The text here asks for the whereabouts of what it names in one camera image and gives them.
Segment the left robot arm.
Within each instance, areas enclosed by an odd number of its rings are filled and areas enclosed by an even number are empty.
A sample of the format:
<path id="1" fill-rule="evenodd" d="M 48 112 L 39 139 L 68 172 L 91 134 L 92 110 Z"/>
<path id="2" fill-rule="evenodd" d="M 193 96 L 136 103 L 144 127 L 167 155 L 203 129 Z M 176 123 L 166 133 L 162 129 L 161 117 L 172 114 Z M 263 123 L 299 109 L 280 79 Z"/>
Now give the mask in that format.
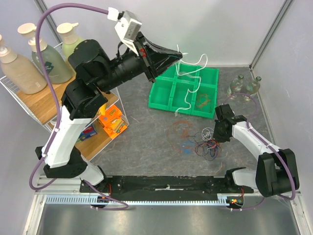
<path id="1" fill-rule="evenodd" d="M 109 59 L 96 40 L 88 39 L 78 44 L 69 56 L 76 77 L 62 95 L 59 124 L 54 127 L 46 145 L 35 150 L 38 159 L 45 162 L 47 178 L 79 177 L 89 182 L 96 192 L 106 190 L 108 184 L 104 172 L 87 161 L 75 146 L 81 132 L 99 108 L 107 103 L 105 93 L 140 74 L 154 82 L 183 57 L 177 50 L 150 42 L 142 33 L 137 34 L 134 46 L 134 51 L 127 49 Z"/>

